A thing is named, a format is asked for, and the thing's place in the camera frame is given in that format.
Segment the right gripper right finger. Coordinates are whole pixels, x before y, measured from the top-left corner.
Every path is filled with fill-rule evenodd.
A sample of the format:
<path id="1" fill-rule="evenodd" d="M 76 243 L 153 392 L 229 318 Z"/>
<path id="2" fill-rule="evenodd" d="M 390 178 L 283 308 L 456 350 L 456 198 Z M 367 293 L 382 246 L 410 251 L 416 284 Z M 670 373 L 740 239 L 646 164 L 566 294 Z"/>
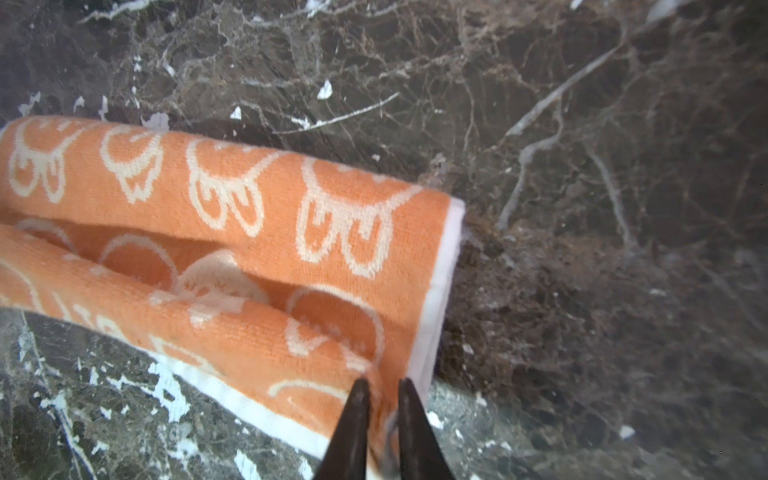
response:
<path id="1" fill-rule="evenodd" d="M 404 480 L 455 480 L 410 378 L 398 385 L 399 466 Z"/>

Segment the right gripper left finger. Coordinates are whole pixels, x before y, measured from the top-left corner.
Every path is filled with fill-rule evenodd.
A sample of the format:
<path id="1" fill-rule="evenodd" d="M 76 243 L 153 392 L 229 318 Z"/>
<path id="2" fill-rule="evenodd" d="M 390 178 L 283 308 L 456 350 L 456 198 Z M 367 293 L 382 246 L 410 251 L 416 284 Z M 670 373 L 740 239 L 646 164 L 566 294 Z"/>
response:
<path id="1" fill-rule="evenodd" d="M 360 378 L 349 393 L 314 480 L 365 480 L 370 423 L 370 386 Z"/>

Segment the orange patterned towel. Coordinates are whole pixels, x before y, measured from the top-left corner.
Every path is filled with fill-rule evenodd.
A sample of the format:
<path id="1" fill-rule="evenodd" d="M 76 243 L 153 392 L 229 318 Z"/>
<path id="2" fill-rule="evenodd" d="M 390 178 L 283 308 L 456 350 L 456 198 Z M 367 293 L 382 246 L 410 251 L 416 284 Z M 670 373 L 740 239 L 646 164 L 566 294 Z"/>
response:
<path id="1" fill-rule="evenodd" d="M 369 476 L 428 395 L 464 203 L 296 152 L 62 116 L 1 131 L 1 303 L 105 334 L 322 456 L 353 383 Z"/>

